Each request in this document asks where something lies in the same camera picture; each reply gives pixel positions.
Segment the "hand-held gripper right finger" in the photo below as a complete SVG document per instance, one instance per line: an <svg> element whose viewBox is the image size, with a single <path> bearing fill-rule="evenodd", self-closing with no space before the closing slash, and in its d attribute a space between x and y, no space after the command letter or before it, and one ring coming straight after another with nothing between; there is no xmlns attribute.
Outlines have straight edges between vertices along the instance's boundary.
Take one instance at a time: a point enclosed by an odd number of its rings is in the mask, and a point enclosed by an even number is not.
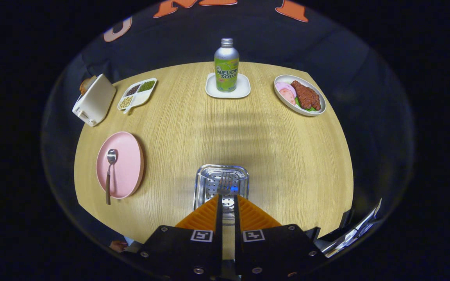
<svg viewBox="0 0 450 281"><path fill-rule="evenodd" d="M235 272L243 281L298 281L328 261L296 224L282 225L234 196Z"/></svg>

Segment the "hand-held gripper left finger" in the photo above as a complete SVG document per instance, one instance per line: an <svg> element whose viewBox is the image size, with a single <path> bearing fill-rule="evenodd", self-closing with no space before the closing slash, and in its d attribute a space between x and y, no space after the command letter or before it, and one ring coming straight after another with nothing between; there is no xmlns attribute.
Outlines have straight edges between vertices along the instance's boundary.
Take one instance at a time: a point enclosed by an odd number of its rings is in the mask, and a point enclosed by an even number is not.
<svg viewBox="0 0 450 281"><path fill-rule="evenodd" d="M120 256L163 281L210 281L221 274L223 206L214 197L175 226L159 226L146 242Z"/></svg>

